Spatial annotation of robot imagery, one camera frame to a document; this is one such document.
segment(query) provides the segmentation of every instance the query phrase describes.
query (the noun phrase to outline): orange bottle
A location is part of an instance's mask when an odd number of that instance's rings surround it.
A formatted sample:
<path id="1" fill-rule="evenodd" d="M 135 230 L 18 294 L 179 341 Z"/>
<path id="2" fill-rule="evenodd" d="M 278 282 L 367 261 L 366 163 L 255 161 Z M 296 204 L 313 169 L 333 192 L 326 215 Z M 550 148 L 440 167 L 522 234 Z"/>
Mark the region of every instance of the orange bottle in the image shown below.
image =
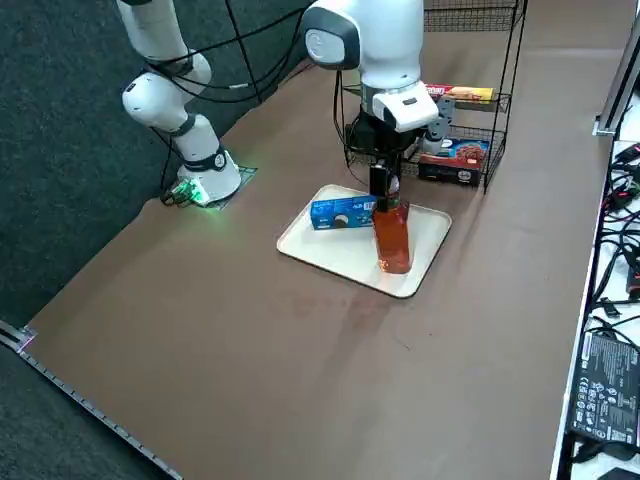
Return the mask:
<path id="1" fill-rule="evenodd" d="M 378 247 L 380 269 L 404 274 L 411 270 L 409 253 L 409 203 L 400 200 L 400 182 L 391 181 L 386 198 L 378 200 L 373 212 L 373 228 Z"/>

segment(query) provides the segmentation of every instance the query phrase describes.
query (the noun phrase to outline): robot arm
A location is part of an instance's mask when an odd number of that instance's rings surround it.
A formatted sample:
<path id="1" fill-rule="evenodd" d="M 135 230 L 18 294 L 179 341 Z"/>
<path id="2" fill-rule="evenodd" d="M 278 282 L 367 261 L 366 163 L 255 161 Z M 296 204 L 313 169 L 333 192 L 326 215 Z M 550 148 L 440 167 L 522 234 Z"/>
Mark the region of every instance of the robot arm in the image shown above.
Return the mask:
<path id="1" fill-rule="evenodd" d="M 420 80 L 422 19 L 422 0 L 318 0 L 302 31 L 317 65 L 359 68 L 363 111 L 402 133 L 439 117 Z"/>
<path id="2" fill-rule="evenodd" d="M 185 109 L 211 81 L 211 67 L 202 54 L 183 58 L 189 49 L 180 33 L 173 0 L 116 3 L 133 48 L 149 64 L 162 63 L 162 74 L 145 72 L 125 89 L 122 102 L 127 113 L 137 122 L 172 136 L 183 157 L 178 179 L 193 185 L 196 203 L 204 206 L 230 196 L 241 182 L 237 166 L 209 120 Z M 174 59 L 182 60 L 163 63 Z"/>

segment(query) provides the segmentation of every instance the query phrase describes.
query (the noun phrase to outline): metal wire shelf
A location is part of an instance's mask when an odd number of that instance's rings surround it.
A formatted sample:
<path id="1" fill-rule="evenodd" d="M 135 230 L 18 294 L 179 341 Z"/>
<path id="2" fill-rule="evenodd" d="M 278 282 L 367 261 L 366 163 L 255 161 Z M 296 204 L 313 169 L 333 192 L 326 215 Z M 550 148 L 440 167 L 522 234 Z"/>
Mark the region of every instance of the metal wire shelf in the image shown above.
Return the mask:
<path id="1" fill-rule="evenodd" d="M 480 184 L 483 185 L 485 191 L 489 186 L 489 182 L 493 178 L 498 165 L 502 161 L 506 148 L 506 133 L 501 130 L 491 130 L 488 128 L 472 128 L 452 125 L 447 135 L 448 138 L 458 140 L 482 140 L 488 142 L 489 149 L 485 154 L 482 164 Z M 402 174 L 408 177 L 420 178 L 422 180 L 430 180 L 421 175 L 420 170 L 420 149 L 417 145 L 411 146 L 404 154 L 404 162 L 402 164 Z M 375 158 L 370 155 L 359 155 L 349 153 L 349 162 L 359 165 L 370 165 Z"/>
<path id="2" fill-rule="evenodd" d="M 425 0 L 427 32 L 509 31 L 522 18 L 523 0 Z"/>
<path id="3" fill-rule="evenodd" d="M 345 92 L 360 96 L 360 85 L 346 85 L 343 87 Z M 495 112 L 506 113 L 511 104 L 511 94 L 494 93 L 491 100 L 456 100 L 456 108 L 458 110 L 473 110 L 477 112 Z"/>

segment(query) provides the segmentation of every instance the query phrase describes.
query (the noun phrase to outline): blue box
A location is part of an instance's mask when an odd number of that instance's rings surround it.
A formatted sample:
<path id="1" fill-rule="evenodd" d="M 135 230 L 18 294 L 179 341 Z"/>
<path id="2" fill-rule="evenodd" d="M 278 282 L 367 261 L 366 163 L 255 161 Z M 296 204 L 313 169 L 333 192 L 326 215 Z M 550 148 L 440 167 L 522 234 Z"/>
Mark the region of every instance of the blue box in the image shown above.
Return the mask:
<path id="1" fill-rule="evenodd" d="M 360 228 L 373 226 L 376 197 L 320 200 L 311 204 L 311 223 L 316 230 Z"/>

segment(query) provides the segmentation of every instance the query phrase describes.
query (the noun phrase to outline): table surface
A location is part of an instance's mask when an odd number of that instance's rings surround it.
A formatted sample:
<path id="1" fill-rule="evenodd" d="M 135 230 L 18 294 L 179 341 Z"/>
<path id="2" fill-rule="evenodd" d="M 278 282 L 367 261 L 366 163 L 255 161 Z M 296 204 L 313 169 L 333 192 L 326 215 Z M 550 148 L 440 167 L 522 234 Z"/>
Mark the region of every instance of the table surface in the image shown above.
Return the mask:
<path id="1" fill-rule="evenodd" d="M 188 479 L 545 477 L 611 148 L 590 133 L 626 40 L 622 3 L 531 2 L 488 195 L 403 185 L 454 220 L 413 298 L 276 250 L 321 186 L 357 187 L 333 77 L 312 69 L 225 136 L 259 168 L 225 210 L 147 204 L 33 320 L 28 352 Z M 425 79 L 494 85 L 503 33 L 427 35 Z M 552 106 L 549 91 L 562 92 Z"/>

